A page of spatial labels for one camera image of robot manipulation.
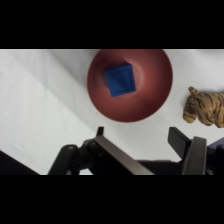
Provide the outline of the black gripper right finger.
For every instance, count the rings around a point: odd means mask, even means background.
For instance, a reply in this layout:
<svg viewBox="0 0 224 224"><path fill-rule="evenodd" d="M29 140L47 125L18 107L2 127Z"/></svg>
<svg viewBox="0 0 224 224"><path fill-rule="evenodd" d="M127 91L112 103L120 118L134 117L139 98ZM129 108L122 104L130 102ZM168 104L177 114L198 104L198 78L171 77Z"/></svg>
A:
<svg viewBox="0 0 224 224"><path fill-rule="evenodd" d="M224 137L208 145L204 138L189 139L170 127L168 143L181 158L183 175L224 175Z"/></svg>

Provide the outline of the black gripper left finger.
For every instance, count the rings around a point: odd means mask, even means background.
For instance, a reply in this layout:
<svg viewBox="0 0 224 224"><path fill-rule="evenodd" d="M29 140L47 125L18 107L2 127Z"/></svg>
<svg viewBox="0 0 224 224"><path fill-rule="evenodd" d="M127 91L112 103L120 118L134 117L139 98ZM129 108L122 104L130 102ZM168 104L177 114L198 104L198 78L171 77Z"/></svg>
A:
<svg viewBox="0 0 224 224"><path fill-rule="evenodd" d="M131 158L104 136L99 127L94 138L78 147L65 145L57 154L49 175L79 175L88 169L93 175L153 175L153 172Z"/></svg>

